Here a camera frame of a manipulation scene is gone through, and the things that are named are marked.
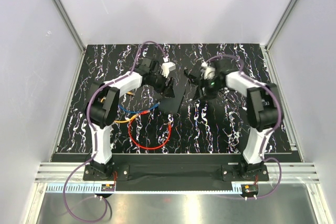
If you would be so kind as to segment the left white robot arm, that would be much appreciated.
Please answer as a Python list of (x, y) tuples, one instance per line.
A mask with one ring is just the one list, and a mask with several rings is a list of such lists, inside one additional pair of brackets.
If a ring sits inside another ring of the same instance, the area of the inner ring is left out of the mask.
[(142, 86), (151, 86), (164, 98), (175, 97), (174, 79), (169, 77), (175, 69), (173, 62), (160, 64), (145, 57), (140, 64), (134, 64), (130, 71), (116, 79), (91, 85), (85, 108), (92, 138), (92, 154), (88, 162), (99, 178), (107, 180), (113, 175), (110, 131), (117, 117), (120, 97)]

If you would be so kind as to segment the black power adapter with cord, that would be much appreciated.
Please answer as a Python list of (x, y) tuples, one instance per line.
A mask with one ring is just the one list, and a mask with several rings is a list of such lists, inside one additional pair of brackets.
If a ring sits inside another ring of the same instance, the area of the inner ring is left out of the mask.
[(183, 70), (184, 76), (191, 87), (194, 88), (194, 99), (200, 99), (204, 96), (205, 81), (203, 79), (202, 73), (192, 73), (188, 68)]

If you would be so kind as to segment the black network switch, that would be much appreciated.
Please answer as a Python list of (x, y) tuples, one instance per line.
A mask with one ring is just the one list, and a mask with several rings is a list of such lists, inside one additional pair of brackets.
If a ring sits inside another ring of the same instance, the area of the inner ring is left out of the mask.
[(174, 89), (174, 98), (163, 98), (158, 106), (159, 111), (165, 114), (177, 114), (184, 100), (185, 86), (176, 87)]

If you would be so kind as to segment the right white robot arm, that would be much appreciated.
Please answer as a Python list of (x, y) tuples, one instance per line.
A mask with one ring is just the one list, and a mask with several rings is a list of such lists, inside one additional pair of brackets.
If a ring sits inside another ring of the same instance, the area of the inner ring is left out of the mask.
[(250, 180), (263, 173), (267, 144), (283, 119), (279, 91), (274, 83), (266, 84), (246, 75), (243, 66), (238, 70), (226, 68), (225, 57), (234, 58), (221, 55), (201, 64), (194, 99), (214, 99), (224, 88), (246, 98), (249, 137), (235, 171), (242, 179)]

